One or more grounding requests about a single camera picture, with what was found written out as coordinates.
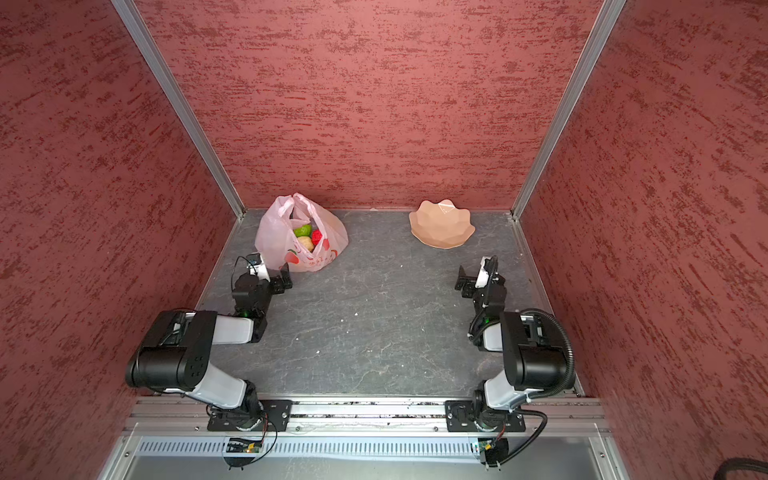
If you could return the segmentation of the pink plastic bag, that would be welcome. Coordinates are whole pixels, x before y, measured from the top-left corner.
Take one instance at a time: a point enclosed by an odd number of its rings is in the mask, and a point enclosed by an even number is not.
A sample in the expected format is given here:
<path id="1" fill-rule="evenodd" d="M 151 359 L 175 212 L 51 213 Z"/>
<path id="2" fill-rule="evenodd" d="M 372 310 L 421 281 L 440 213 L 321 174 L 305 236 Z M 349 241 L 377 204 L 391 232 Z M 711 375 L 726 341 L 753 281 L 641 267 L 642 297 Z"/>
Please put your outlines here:
<path id="1" fill-rule="evenodd" d="M 341 220 L 296 193 L 277 197 L 263 214 L 255 247 L 269 269 L 287 264 L 291 272 L 316 272 L 348 246 Z"/>

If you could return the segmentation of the pink scalloped bowl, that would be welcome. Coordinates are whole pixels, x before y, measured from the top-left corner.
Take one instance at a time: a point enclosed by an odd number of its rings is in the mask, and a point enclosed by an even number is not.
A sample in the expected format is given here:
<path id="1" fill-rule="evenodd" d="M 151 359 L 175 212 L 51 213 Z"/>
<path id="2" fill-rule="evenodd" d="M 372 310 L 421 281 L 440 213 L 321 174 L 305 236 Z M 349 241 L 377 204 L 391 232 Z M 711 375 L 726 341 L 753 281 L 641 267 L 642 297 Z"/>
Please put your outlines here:
<path id="1" fill-rule="evenodd" d="M 424 200 L 409 213 L 411 233 L 423 244 L 437 249 L 462 246 L 475 233 L 471 212 L 459 209 L 449 199 L 438 203 Z"/>

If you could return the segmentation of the red fake strawberry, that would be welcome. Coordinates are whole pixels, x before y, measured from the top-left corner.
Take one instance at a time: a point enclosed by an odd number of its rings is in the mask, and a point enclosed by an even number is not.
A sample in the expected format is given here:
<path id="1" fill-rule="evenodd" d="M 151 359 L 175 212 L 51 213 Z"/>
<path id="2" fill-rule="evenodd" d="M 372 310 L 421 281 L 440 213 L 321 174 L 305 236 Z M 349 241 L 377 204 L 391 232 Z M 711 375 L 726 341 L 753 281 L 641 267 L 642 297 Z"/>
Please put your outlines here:
<path id="1" fill-rule="evenodd" d="M 323 234 L 319 229 L 315 229 L 312 231 L 310 239 L 313 245 L 317 246 L 322 242 Z"/>

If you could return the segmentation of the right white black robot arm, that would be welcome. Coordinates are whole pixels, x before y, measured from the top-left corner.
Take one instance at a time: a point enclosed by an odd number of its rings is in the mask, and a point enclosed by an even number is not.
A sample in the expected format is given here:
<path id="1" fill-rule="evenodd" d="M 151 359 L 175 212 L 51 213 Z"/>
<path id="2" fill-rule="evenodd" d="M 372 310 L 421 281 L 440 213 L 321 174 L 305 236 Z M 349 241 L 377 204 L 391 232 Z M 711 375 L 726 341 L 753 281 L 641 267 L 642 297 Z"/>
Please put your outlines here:
<path id="1" fill-rule="evenodd" d="M 473 394 L 468 418 L 482 431 L 496 431 L 533 400 L 555 396 L 575 383 L 570 339 L 557 318 L 542 309 L 506 309 L 505 278 L 495 256 L 479 272 L 458 270 L 455 289 L 473 302 L 467 337 L 481 351 L 502 355 L 502 370 Z"/>

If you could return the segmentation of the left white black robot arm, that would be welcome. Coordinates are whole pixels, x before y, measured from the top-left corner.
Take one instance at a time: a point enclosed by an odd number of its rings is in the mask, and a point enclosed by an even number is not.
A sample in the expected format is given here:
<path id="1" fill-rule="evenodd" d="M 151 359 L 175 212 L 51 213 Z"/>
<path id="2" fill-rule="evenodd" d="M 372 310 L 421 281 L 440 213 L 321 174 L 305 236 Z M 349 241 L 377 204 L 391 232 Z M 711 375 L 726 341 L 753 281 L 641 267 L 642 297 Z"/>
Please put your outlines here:
<path id="1" fill-rule="evenodd" d="M 179 394 L 207 407 L 215 420 L 249 431 L 268 426 L 255 385 L 211 363 L 215 345 L 246 345 L 262 340 L 274 296 L 293 287 L 289 266 L 271 270 L 253 256 L 247 271 L 231 282 L 235 311 L 172 309 L 160 312 L 132 355 L 126 384 L 158 394 Z"/>

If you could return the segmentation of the beige fake fruit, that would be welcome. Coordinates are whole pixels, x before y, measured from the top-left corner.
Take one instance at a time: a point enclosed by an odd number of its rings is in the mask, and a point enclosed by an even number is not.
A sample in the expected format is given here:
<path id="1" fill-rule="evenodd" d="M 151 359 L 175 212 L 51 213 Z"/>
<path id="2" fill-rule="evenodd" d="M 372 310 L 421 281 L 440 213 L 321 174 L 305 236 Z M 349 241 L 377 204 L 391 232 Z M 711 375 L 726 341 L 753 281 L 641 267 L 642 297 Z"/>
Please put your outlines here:
<path id="1" fill-rule="evenodd" d="M 313 243 L 312 239 L 309 236 L 300 236 L 300 237 L 297 238 L 297 241 L 307 251 L 309 251 L 309 252 L 313 252 L 314 251 L 315 244 Z"/>

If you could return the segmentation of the green fake fruit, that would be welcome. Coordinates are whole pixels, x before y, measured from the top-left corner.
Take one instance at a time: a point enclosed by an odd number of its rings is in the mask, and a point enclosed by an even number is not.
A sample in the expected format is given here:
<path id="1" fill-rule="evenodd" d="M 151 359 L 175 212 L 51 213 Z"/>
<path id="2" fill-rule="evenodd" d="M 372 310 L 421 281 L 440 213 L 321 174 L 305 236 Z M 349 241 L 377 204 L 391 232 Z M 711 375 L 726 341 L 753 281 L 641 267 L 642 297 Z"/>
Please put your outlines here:
<path id="1" fill-rule="evenodd" d="M 293 233 L 296 237 L 300 236 L 309 236 L 311 237 L 311 233 L 313 231 L 313 227 L 311 224 L 305 224 L 299 228 L 296 228 L 293 230 Z"/>

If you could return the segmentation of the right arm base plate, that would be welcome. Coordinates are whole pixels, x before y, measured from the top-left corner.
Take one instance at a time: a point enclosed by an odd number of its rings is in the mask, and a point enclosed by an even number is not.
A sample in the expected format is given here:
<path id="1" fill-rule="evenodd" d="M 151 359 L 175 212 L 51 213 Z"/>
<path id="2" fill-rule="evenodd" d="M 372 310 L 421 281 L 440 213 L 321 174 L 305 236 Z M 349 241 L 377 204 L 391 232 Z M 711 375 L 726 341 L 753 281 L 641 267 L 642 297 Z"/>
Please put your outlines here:
<path id="1" fill-rule="evenodd" d="M 449 432 L 521 433 L 526 430 L 520 414 L 479 406 L 471 400 L 449 400 L 444 408 Z"/>

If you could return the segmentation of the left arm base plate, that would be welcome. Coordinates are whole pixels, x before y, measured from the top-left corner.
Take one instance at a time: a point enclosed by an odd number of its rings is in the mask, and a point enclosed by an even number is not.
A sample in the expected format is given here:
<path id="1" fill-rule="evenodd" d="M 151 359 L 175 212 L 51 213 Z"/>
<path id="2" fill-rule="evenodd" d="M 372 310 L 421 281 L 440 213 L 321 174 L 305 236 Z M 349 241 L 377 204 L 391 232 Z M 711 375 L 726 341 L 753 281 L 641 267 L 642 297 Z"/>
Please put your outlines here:
<path id="1" fill-rule="evenodd" d="M 291 416 L 294 402 L 288 399 L 260 400 L 255 412 L 243 407 L 221 409 L 208 406 L 209 432 L 235 432 L 255 434 L 264 431 L 284 432 Z"/>

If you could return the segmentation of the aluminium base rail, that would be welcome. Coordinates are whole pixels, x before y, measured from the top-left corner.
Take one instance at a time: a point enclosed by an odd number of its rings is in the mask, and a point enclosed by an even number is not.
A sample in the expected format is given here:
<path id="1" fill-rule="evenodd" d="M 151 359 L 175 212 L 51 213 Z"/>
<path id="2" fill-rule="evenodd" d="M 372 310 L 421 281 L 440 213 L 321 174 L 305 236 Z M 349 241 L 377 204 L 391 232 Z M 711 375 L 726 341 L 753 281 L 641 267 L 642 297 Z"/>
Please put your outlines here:
<path id="1" fill-rule="evenodd" d="M 288 437 L 458 437 L 482 435 L 468 418 L 448 413 L 440 397 L 288 396 L 263 401 L 271 424 Z M 554 397 L 528 407 L 548 416 L 550 437 L 609 436 L 597 398 Z M 214 436 L 206 407 L 176 396 L 141 397 L 122 428 L 124 435 Z"/>

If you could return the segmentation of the left aluminium corner post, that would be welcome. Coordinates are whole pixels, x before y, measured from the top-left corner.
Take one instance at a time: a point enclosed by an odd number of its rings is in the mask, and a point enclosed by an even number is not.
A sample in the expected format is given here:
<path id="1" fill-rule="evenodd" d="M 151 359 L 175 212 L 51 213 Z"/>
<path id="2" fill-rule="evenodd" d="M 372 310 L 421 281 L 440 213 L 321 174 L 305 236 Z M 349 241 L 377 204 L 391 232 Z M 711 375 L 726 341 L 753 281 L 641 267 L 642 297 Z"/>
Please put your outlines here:
<path id="1" fill-rule="evenodd" d="M 207 166 L 219 190 L 224 195 L 236 218 L 241 220 L 245 216 L 247 208 L 237 193 L 229 175 L 226 173 L 219 156 L 207 138 L 191 105 L 184 96 L 168 63 L 163 58 L 136 3 L 129 0 L 112 0 L 111 4 L 170 102 L 171 107 Z"/>

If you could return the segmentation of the aluminium corner post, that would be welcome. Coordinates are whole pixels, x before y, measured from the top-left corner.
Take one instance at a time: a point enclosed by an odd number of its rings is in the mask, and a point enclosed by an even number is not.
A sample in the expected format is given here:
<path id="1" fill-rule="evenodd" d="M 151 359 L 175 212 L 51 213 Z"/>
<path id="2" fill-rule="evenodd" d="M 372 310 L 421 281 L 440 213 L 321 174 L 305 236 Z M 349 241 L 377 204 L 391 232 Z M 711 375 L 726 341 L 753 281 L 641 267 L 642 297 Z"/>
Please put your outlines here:
<path id="1" fill-rule="evenodd" d="M 207 166 L 219 190 L 224 195 L 236 218 L 241 220 L 245 216 L 247 208 L 237 193 L 229 175 L 226 173 L 219 156 L 207 138 L 191 105 L 184 96 L 168 63 L 163 58 L 136 3 L 129 0 L 112 0 L 111 4 L 170 102 L 171 107 Z"/>
<path id="2" fill-rule="evenodd" d="M 521 221 L 534 190 L 549 163 L 560 136 L 568 124 L 625 5 L 625 0 L 605 0 L 602 3 L 558 103 L 552 122 L 546 131 L 533 164 L 511 209 L 514 221 Z"/>

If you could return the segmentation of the right aluminium corner post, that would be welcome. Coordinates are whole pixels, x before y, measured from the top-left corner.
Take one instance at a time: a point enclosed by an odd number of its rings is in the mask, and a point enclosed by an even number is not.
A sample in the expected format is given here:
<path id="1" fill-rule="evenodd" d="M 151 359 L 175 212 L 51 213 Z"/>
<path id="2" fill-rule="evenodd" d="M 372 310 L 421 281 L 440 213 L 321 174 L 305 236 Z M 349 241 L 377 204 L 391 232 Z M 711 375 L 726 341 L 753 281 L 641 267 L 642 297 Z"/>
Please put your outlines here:
<path id="1" fill-rule="evenodd" d="M 625 0 L 605 0 L 602 3 L 558 103 L 552 122 L 546 131 L 533 164 L 511 209 L 514 221 L 521 221 L 534 190 L 549 163 L 560 136 L 568 124 L 625 5 Z"/>

